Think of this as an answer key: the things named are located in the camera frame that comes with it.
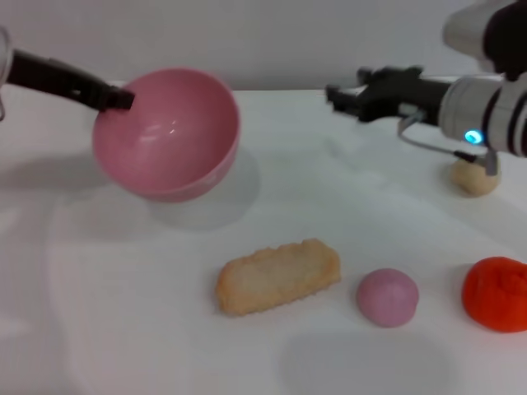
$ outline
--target pink ball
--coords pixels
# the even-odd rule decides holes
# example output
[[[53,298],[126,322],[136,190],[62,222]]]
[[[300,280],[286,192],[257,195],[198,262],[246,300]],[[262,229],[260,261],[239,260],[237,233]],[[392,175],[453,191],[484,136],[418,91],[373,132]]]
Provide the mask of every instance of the pink ball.
[[[357,304],[364,316],[385,328],[404,325],[413,318],[419,301],[416,283],[394,269],[371,272],[357,290]]]

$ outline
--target cable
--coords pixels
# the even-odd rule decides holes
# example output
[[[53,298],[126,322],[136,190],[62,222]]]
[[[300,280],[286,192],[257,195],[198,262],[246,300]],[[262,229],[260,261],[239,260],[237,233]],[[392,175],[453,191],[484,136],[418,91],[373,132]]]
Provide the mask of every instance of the cable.
[[[425,118],[425,114],[422,111],[417,111],[413,115],[410,115],[409,117],[405,119],[402,119],[399,122],[399,126],[397,129],[397,137],[403,140],[404,142],[406,142],[407,144],[411,144],[418,148],[424,148],[425,150],[440,152],[441,154],[453,155],[457,158],[466,160],[467,162],[470,162],[470,163],[474,163],[478,159],[477,155],[469,154],[468,152],[453,151],[453,150],[449,150],[448,148],[443,148],[441,146],[433,146],[431,144],[426,144],[425,142],[417,142],[415,140],[412,140],[411,138],[404,136],[404,132],[406,131],[406,129],[408,129],[410,126],[412,126],[415,123],[421,122],[424,118]]]

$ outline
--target pink bowl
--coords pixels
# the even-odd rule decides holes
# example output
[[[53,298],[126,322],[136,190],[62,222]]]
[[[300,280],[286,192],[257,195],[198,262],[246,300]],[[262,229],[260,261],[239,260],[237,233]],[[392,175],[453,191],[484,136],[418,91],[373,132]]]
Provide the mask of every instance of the pink bowl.
[[[182,202],[218,184],[236,157],[240,116],[227,86],[196,70],[147,74],[125,86],[129,111],[100,113],[93,151],[117,184],[145,198]]]

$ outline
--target white wall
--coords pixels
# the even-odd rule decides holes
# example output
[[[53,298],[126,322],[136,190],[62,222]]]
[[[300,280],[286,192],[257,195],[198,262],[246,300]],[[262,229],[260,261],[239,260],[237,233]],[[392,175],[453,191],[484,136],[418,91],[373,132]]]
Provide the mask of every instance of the white wall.
[[[108,79],[198,67],[239,89],[308,88],[355,67],[477,71],[441,43],[471,0],[2,0],[18,47]]]

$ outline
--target blue light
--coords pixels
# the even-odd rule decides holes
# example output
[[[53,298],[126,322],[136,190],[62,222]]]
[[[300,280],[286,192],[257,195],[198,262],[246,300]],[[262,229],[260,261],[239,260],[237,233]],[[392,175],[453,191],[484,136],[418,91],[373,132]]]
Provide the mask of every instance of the blue light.
[[[470,144],[481,144],[483,136],[478,130],[469,130],[464,134],[464,139]]]

